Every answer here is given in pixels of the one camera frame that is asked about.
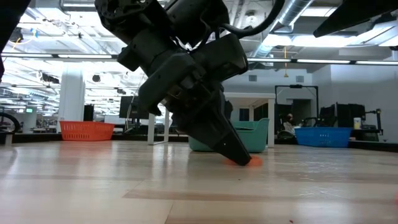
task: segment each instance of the wooden floor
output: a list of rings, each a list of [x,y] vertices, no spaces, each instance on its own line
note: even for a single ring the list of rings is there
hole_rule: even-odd
[[[0,223],[398,223],[398,154],[277,146],[233,167],[187,144],[0,147]]]

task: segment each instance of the orange object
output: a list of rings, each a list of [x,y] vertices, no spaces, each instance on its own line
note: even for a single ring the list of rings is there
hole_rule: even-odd
[[[237,165],[234,161],[232,161],[230,159],[226,159],[224,161],[224,164]],[[251,160],[246,166],[249,166],[249,167],[262,166],[262,159],[258,156],[251,156]]]
[[[64,141],[103,141],[112,138],[114,124],[92,121],[60,121]]]

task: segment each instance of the white wall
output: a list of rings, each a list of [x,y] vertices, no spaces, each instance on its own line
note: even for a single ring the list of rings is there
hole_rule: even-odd
[[[380,139],[398,142],[398,67],[328,65],[314,72],[313,84],[320,89],[320,107],[339,102],[380,108]],[[366,122],[376,125],[376,115],[368,114]]]
[[[311,85],[312,74],[304,69],[287,70],[288,78],[285,78],[285,70],[253,70],[242,75],[236,75],[223,82],[225,92],[236,93],[275,93],[275,85]],[[249,75],[257,75],[256,82],[249,82]],[[304,76],[304,83],[297,83],[296,76]],[[284,89],[278,95],[279,104],[291,103],[293,99],[313,99],[313,95],[307,89]]]

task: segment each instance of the bicycle wheel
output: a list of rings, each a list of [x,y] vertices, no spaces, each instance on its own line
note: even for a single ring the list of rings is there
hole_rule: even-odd
[[[17,132],[21,128],[18,120],[7,113],[0,112],[0,131]]]

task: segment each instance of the ceiling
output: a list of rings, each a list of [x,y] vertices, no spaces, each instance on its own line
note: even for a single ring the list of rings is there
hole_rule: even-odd
[[[58,0],[33,0],[18,25],[23,35],[22,42],[15,44],[9,41],[4,52],[110,55],[120,53],[121,48],[126,46],[101,25],[93,7],[94,1],[64,0],[61,2],[60,5]],[[271,11],[273,4],[273,1],[261,0],[225,0],[224,2],[229,10],[230,20],[240,28],[256,26],[261,23]],[[312,32],[336,9],[340,2],[341,0],[315,0],[294,23],[292,33],[273,35],[264,35],[263,33],[246,37],[241,40],[241,44],[246,54],[251,57],[259,47],[267,44],[266,42],[271,37],[276,38],[276,44],[267,44],[270,46],[268,57],[342,60],[347,58],[383,60],[390,57],[391,51],[388,47],[378,46],[382,40],[372,44],[359,41],[361,34],[366,33],[372,22],[344,30],[345,37],[351,38],[347,42],[347,47],[322,47],[322,44],[317,47],[305,45],[304,37],[311,38]],[[398,35],[398,27],[396,31],[391,32],[390,39],[394,37],[394,34]],[[288,40],[288,44],[281,45],[282,40]],[[27,87],[1,88],[0,103],[8,106],[26,103],[44,105],[41,112],[55,113],[59,102],[59,85],[43,82],[40,80],[40,76],[44,73],[61,82],[64,63],[67,62],[64,60],[6,58],[4,62],[6,74],[2,79],[2,85],[25,85]],[[268,63],[265,69],[278,70],[284,66],[283,63]],[[131,72],[117,62],[82,62],[82,67],[87,86],[86,103],[95,104],[98,113],[118,114],[121,94],[117,93],[114,88],[123,89],[127,95],[133,95],[146,79],[141,69]],[[306,64],[289,65],[289,69],[295,68],[313,72],[319,67]],[[101,81],[94,82],[93,75],[99,75]]]

